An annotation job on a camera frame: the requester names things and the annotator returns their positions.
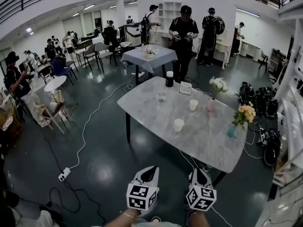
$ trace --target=paper cup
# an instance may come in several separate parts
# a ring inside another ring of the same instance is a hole
[[[199,102],[198,102],[197,100],[191,99],[191,100],[189,101],[189,109],[192,110],[192,111],[196,110],[196,108],[197,108],[197,106],[198,106],[198,103],[199,103]]]
[[[182,119],[175,119],[174,121],[174,130],[181,131],[184,125],[184,121]]]
[[[159,96],[159,102],[164,103],[166,99],[166,92],[159,92],[158,96]]]

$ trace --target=round table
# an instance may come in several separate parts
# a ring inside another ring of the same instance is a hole
[[[44,88],[45,92],[51,92],[55,89],[57,89],[59,86],[61,86],[66,81],[66,76],[59,76],[53,80],[51,80]]]

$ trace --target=gray table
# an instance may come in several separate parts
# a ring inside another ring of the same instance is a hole
[[[154,77],[135,87],[118,100],[126,111],[126,134],[130,142],[130,116],[155,135],[177,149],[197,160],[221,170],[215,186],[226,173],[235,168],[244,148],[247,125],[239,127],[237,138],[229,138],[227,130],[232,125],[235,110],[215,102],[212,112],[205,106],[209,96],[192,90],[191,95],[178,92],[180,84],[165,86],[165,79]],[[160,103],[158,92],[165,91],[166,101]],[[196,99],[199,104],[195,111],[189,109],[189,100]],[[173,129],[175,119],[183,119],[185,125],[181,132]]]
[[[148,59],[145,53],[141,52],[141,48],[138,47],[134,50],[127,51],[123,54],[121,61],[127,61],[136,65],[136,84],[139,84],[139,66],[146,69],[149,72],[149,78],[152,77],[153,69],[162,66],[163,77],[166,77],[165,64],[171,61],[177,61],[177,54],[174,50],[161,47],[159,45],[151,44],[153,50],[158,50],[158,53],[154,55],[152,59]]]

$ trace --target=power strip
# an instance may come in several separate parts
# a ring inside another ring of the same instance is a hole
[[[59,180],[60,180],[61,182],[63,182],[63,181],[67,178],[67,176],[68,176],[70,173],[71,173],[70,169],[66,167],[66,168],[64,169],[63,173],[61,173],[61,174],[58,176]]]

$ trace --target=flower vase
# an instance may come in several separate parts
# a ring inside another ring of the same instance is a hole
[[[228,131],[227,131],[228,137],[236,138],[236,133],[237,133],[237,126],[236,125],[230,126]]]

